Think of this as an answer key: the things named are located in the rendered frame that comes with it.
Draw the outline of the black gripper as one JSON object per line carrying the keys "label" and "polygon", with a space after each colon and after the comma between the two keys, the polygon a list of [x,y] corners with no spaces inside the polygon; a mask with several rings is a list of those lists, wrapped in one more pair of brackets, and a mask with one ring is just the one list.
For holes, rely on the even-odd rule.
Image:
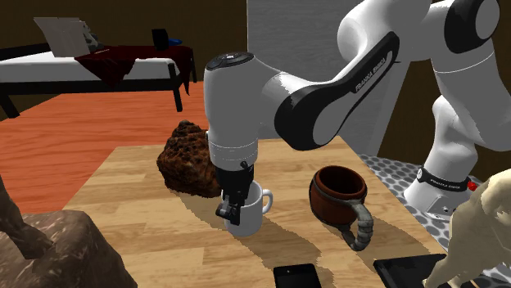
{"label": "black gripper", "polygon": [[223,192],[215,214],[236,226],[240,225],[241,207],[254,179],[254,165],[241,162],[240,168],[236,171],[215,168],[216,179]]}

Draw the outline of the white mug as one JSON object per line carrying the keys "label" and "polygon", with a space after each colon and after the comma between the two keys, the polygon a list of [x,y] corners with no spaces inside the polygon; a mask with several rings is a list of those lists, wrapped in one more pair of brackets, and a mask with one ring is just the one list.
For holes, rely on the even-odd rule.
{"label": "white mug", "polygon": [[234,236],[250,236],[256,233],[262,225],[262,217],[269,212],[273,204],[273,194],[269,189],[263,189],[257,181],[250,185],[248,197],[241,207],[240,224],[231,224],[224,220],[224,226]]}

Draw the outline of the brown lumpy rock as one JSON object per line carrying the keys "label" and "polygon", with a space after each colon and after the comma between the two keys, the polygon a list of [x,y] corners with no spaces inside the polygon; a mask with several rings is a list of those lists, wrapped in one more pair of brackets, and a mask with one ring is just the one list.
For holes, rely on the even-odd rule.
{"label": "brown lumpy rock", "polygon": [[167,139],[156,165],[170,190],[205,198],[220,196],[206,131],[199,125],[181,120]]}

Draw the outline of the black phone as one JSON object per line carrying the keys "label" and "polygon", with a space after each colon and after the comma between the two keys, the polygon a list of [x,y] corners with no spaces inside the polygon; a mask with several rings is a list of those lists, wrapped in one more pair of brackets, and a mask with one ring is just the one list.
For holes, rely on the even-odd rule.
{"label": "black phone", "polygon": [[273,274],[276,288],[322,288],[312,263],[275,267]]}

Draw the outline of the grey patterned robot stand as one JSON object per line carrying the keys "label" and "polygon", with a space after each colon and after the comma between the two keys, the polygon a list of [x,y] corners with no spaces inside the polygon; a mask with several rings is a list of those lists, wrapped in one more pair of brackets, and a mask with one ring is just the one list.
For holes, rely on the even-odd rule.
{"label": "grey patterned robot stand", "polygon": [[[358,157],[375,173],[380,181],[403,204],[403,206],[421,223],[432,237],[448,249],[449,224],[429,218],[426,214],[406,204],[404,190],[415,179],[419,165],[389,160],[373,155],[358,154]],[[511,288],[511,269],[501,264],[492,269],[484,270],[474,279],[480,288]]]}

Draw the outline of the brown animal figure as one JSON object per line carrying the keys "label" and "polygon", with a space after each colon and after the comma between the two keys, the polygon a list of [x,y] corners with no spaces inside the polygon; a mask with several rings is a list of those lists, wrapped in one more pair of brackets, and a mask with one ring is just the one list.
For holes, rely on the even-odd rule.
{"label": "brown animal figure", "polygon": [[0,177],[0,288],[138,288],[138,284],[84,211],[23,215]]}

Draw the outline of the black tablet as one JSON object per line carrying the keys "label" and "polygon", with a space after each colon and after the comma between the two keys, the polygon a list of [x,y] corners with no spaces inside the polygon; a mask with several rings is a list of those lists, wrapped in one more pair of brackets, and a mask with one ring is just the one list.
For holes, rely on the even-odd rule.
{"label": "black tablet", "polygon": [[393,259],[378,259],[373,266],[386,288],[424,288],[435,264],[446,254],[425,254]]}

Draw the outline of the black bed with white mattress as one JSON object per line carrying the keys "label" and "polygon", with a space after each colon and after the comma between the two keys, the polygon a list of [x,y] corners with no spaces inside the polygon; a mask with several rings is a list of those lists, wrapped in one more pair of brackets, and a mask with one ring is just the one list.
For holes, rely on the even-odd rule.
{"label": "black bed with white mattress", "polygon": [[171,91],[197,81],[190,47],[106,46],[78,17],[37,17],[45,43],[0,49],[0,107],[19,116],[14,95]]}

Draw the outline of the cream dog figure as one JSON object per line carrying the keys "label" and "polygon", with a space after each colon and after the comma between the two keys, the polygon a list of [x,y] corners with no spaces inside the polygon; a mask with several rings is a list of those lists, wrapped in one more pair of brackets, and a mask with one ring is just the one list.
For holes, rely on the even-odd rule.
{"label": "cream dog figure", "polygon": [[511,267],[511,169],[489,177],[453,212],[448,254],[423,285],[461,288],[502,263]]}

